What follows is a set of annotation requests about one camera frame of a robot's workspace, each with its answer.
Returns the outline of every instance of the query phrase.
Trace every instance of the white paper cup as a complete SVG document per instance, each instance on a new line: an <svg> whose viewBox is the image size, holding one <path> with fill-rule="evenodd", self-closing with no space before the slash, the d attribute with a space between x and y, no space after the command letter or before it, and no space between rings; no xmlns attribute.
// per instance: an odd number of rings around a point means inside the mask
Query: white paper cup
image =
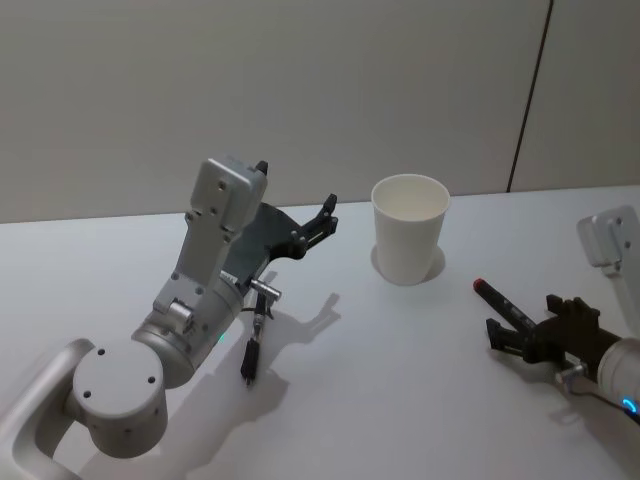
<svg viewBox="0 0 640 480"><path fill-rule="evenodd" d="M388 281L415 285L425 279L450 201L444 185L423 175L394 175L373 187L378 267Z"/></svg>

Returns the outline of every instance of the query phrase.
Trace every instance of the blue light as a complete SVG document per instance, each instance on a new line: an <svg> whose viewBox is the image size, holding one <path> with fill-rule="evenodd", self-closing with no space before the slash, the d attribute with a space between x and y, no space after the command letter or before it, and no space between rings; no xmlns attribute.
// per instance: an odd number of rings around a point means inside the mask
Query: blue light
<svg viewBox="0 0 640 480"><path fill-rule="evenodd" d="M628 399L628 398L624 398L622 400L622 404L627 407L631 413L638 413L638 407L636 407L636 404L633 403L632 400Z"/></svg>

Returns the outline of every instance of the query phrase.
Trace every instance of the table surface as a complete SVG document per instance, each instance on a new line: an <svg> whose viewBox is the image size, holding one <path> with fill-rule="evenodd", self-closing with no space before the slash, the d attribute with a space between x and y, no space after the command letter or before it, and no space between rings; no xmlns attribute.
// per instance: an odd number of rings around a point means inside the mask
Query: table surface
<svg viewBox="0 0 640 480"><path fill-rule="evenodd" d="M483 277L535 319L545 295L581 296L627 335L610 282L590 267L576 222L630 204L640 187L457 197L444 269L397 287L372 266L368 203L341 204L338 233L269 269L285 293L267 325L258 383L239 368L239 317L186 386L168 392L167 432L122 461L79 425L56 459L86 480L460 480L640 477L640 429L591 398L566 396L547 365L488 348L497 314ZM302 221L315 207L287 208ZM0 399L62 339L126 338L177 259L181 215L0 225Z"/></svg>

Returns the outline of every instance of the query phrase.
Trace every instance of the cup rim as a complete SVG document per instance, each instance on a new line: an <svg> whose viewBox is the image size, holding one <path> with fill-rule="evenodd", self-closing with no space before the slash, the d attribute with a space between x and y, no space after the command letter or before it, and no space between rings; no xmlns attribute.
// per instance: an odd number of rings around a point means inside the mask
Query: cup rim
<svg viewBox="0 0 640 480"><path fill-rule="evenodd" d="M442 188L442 190L444 190L444 192L447 194L447 204L444 206L443 209L441 209L437 215L430 215L428 217L424 217L424 218L419 218L419 219L412 219L412 220L406 220L404 218L398 218L395 215L391 215L389 212L385 211L383 208L380 207L380 205L378 205L374 199L376 190L378 189L378 187L380 185L382 185L384 182L388 182L390 180L394 180L396 178L407 178L407 177L418 177L424 180L429 180L433 183L435 183L436 185L438 185L440 188ZM445 187L442 182L436 180L433 177L429 177L427 175L420 175L418 173L399 173L397 175L391 175L389 177L385 177L381 180L378 181L378 183L376 183L373 188L371 189L371 204L373 205L373 208L375 208L377 211L379 211L380 213L382 213L384 216L391 218L393 220L397 220L399 222L405 222L405 223L420 223L420 222L428 222L430 220L435 220L436 218L441 217L442 215L444 215L447 210L449 210L449 206L451 206L451 193L449 192L449 189L447 187Z"/></svg>

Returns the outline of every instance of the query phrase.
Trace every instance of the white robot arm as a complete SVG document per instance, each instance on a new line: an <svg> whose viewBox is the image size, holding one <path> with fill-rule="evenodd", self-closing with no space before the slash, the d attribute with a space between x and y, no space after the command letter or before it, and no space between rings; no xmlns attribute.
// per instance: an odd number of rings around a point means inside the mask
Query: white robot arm
<svg viewBox="0 0 640 480"><path fill-rule="evenodd" d="M589 262L613 280L629 329L640 336L640 223L634 209L608 210L582 219L577 228ZM536 324L484 280L476 280L474 289L515 329L488 319L492 349L527 363L557 364L556 378L570 393L573 380L584 376L597 383L606 402L640 423L638 338L621 339L600 328L600 312L580 298L548 295L547 310L555 316Z"/></svg>
<svg viewBox="0 0 640 480"><path fill-rule="evenodd" d="M227 158L202 164L177 265L131 339L76 340L34 368L0 416L2 480L78 480L53 461L73 421L107 455L131 458L155 446L167 425L165 390L185 384L238 315L251 290L270 304L280 292L260 275L279 257L302 258L333 234L330 195L298 225L261 203L267 164Z"/></svg>
<svg viewBox="0 0 640 480"><path fill-rule="evenodd" d="M578 234L589 263L614 284L629 330L640 337L640 222L633 207L624 206L585 218ZM598 366L598 388L629 413L639 413L640 340L614 343Z"/></svg>

